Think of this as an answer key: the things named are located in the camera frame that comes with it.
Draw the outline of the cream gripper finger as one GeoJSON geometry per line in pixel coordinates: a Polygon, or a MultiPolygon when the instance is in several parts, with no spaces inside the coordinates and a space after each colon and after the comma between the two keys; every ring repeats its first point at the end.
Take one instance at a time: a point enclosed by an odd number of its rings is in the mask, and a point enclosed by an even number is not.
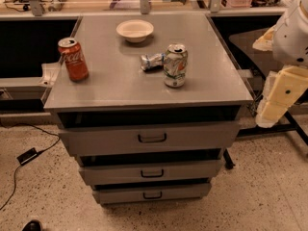
{"type": "Polygon", "coordinates": [[[262,128],[272,127],[307,89],[306,66],[284,65],[278,72],[271,71],[257,108],[256,124],[262,128]]]}
{"type": "Polygon", "coordinates": [[[254,41],[252,47],[260,51],[271,51],[275,27],[272,26],[266,32],[254,41]]]}

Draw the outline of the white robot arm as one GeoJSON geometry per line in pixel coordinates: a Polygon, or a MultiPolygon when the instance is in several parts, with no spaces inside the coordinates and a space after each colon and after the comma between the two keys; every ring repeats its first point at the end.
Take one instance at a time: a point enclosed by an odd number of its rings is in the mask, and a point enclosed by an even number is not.
{"type": "Polygon", "coordinates": [[[270,128],[308,90],[308,0],[294,0],[253,47],[283,64],[269,73],[255,117],[259,127],[270,128]]]}

